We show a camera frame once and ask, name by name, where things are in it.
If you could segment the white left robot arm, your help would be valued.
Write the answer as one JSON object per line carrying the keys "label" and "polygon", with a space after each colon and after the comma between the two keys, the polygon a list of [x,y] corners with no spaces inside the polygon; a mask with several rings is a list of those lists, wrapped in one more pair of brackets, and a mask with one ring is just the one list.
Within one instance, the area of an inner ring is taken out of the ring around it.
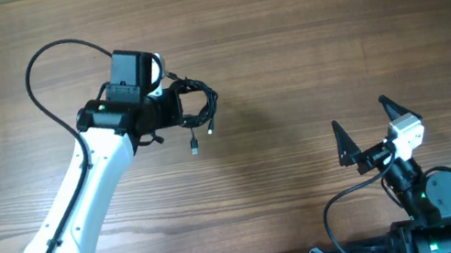
{"label": "white left robot arm", "polygon": [[181,107],[161,87],[164,60],[157,53],[116,50],[111,78],[79,112],[69,168],[41,228],[24,253],[96,253],[116,186],[132,164],[142,137],[178,126]]}

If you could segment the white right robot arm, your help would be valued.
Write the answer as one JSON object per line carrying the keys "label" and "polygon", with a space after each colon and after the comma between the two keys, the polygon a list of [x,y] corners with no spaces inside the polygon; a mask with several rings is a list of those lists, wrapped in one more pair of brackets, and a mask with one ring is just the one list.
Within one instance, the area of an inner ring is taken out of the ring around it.
{"label": "white right robot arm", "polygon": [[359,174],[376,171],[381,187],[409,218],[391,224],[380,238],[346,247],[348,253],[451,253],[451,168],[423,170],[413,152],[424,140],[423,118],[385,95],[379,97],[390,123],[387,136],[361,150],[349,134],[332,124],[340,165]]}

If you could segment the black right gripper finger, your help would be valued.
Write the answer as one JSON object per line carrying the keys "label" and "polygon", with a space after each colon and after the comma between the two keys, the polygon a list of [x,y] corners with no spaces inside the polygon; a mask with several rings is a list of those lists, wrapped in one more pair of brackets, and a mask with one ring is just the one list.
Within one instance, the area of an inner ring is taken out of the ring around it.
{"label": "black right gripper finger", "polygon": [[383,106],[387,116],[391,121],[397,120],[398,118],[405,116],[407,114],[411,114],[412,116],[417,117],[418,119],[422,119],[422,117],[415,113],[413,110],[411,111],[409,108],[403,107],[402,105],[397,104],[392,99],[388,98],[386,95],[379,96],[379,103]]}
{"label": "black right gripper finger", "polygon": [[359,147],[336,120],[333,120],[331,126],[334,130],[340,165],[347,167],[356,164],[361,154]]}

